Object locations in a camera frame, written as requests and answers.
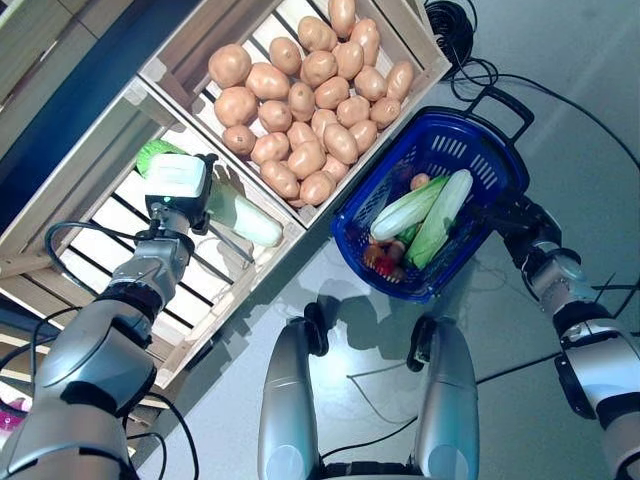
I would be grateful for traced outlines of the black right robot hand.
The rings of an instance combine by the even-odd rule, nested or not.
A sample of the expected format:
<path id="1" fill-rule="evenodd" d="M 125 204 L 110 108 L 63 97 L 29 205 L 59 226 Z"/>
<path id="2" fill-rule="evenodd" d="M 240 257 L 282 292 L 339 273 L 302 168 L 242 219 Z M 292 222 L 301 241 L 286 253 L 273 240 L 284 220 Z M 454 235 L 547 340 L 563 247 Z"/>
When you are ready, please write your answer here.
<path id="1" fill-rule="evenodd" d="M 542 207 L 522 195 L 500 196 L 493 203 L 471 205 L 473 218 L 503 238 L 535 234 L 544 223 Z"/>

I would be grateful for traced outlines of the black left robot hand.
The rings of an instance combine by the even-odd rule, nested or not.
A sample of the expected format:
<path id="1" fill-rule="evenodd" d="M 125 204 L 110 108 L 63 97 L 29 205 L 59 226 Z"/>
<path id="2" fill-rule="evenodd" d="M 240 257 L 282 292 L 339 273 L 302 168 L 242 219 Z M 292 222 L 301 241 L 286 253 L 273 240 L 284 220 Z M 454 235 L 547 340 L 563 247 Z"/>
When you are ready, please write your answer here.
<path id="1" fill-rule="evenodd" d="M 209 223 L 206 205 L 217 160 L 215 154 L 154 155 L 145 180 L 145 204 L 150 218 L 163 229 L 204 235 Z"/>

